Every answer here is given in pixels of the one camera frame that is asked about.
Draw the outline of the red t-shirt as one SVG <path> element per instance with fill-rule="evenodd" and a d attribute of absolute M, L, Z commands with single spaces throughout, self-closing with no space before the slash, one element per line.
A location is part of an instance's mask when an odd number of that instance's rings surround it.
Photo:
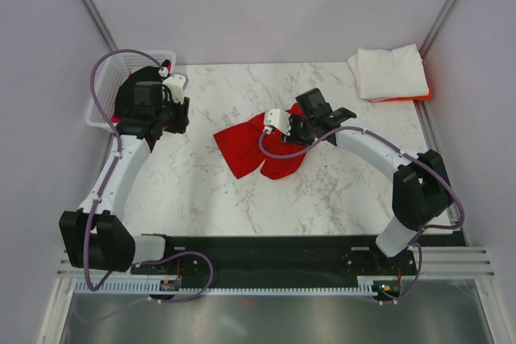
<path fill-rule="evenodd" d="M 305 154 L 288 159 L 266 156 L 259 148 L 264 129 L 265 113 L 246 122 L 230 126 L 214 134 L 214 140 L 236 179 L 260 169 L 262 176 L 280 180 L 294 174 L 302 165 Z"/>

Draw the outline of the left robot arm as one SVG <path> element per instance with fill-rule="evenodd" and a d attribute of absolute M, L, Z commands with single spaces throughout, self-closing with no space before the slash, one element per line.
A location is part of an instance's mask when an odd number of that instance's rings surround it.
<path fill-rule="evenodd" d="M 132 88 L 127 108 L 120 112 L 115 140 L 91 193 L 75 211 L 65 211 L 59 227 L 73 267 L 125 272 L 149 262 L 160 274 L 177 265 L 177 255 L 160 235 L 132 235 L 123 211 L 139 170 L 163 133 L 185 133 L 189 124 L 186 75 L 163 81 L 141 81 Z"/>

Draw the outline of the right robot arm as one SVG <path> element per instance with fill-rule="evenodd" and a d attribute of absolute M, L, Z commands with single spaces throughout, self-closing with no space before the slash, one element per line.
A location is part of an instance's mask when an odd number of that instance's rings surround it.
<path fill-rule="evenodd" d="M 354 112 L 343 107 L 332 109 L 317 88 L 298 95 L 296 102 L 299 114 L 272 110 L 265 115 L 264 124 L 279 130 L 286 143 L 308 148 L 320 140 L 349 151 L 392 183 L 393 218 L 377 236 L 377 249 L 368 260 L 376 273 L 390 273 L 398 265 L 397 255 L 454 202 L 441 155 L 433 150 L 404 152 L 367 129 Z"/>

